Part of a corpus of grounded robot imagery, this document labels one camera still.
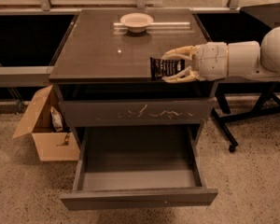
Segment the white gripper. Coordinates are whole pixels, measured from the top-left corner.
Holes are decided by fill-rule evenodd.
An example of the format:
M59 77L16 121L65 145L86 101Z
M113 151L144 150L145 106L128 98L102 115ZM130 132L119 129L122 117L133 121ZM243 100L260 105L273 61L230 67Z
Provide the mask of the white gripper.
M176 75L163 77L167 83L184 83L202 79L209 81L218 80L227 76L228 45L224 42L208 42L196 46L185 46L166 51L162 56L164 60L192 61L195 57L194 71L190 66Z

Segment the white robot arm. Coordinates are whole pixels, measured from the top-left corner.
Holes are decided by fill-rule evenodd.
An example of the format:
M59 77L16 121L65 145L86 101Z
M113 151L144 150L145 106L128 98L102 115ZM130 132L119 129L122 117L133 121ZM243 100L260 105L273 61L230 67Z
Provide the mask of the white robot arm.
M163 77L167 83L214 81L227 77L280 81L280 26L267 33L261 43L207 42L171 49L162 58L190 62L176 75Z

